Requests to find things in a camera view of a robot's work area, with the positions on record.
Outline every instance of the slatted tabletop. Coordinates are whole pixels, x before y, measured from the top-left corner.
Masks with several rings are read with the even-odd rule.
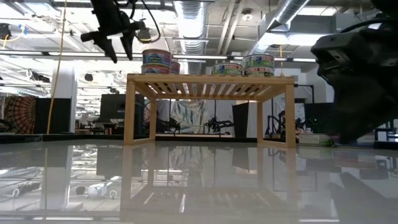
[[[129,74],[146,97],[204,100],[267,100],[293,85],[292,77],[241,77],[228,75]]]

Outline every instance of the tuna can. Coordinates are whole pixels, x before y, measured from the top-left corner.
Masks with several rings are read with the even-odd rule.
[[[141,66],[142,74],[170,74],[170,67],[157,63],[148,63]]]
[[[168,67],[172,66],[172,54],[166,50],[147,49],[142,51],[143,64],[157,63]]]
[[[172,62],[172,73],[173,74],[180,73],[180,64],[178,62]]]
[[[238,63],[218,63],[211,67],[212,75],[242,75],[243,67]]]
[[[274,69],[266,67],[247,68],[243,72],[243,76],[247,77],[273,77]]]
[[[274,68],[274,57],[271,55],[248,55],[242,59],[244,68],[267,67]]]

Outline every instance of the can label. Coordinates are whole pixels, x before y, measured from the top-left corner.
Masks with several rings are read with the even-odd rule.
[[[143,52],[142,61],[144,64],[158,63],[170,67],[172,63],[172,58],[171,54],[167,52]]]
[[[212,75],[242,75],[242,66],[239,64],[219,64],[211,68]]]
[[[141,67],[141,72],[142,74],[169,74],[170,69],[167,67],[162,67],[162,66],[155,66],[155,65],[143,65]]]
[[[248,77],[273,77],[274,69],[266,67],[249,68],[244,71],[243,75]]]
[[[172,62],[172,73],[179,74],[180,73],[180,64],[177,62]]]
[[[269,55],[250,55],[243,58],[242,63],[245,68],[258,66],[274,68],[274,58]]]

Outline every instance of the shelf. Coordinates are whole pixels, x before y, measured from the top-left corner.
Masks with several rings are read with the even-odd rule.
[[[293,85],[293,77],[129,74],[128,81],[149,99],[267,101]]]
[[[149,139],[134,140],[135,92],[151,100]],[[263,102],[285,93],[286,142],[264,141],[257,125],[257,143],[295,148],[294,78],[242,77],[230,75],[128,74],[124,144],[155,141],[156,99],[253,100],[257,101],[257,124],[263,124]]]

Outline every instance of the glossy floor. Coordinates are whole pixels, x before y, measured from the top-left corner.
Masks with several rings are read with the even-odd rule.
[[[397,223],[398,152],[247,143],[0,145],[0,220]]]

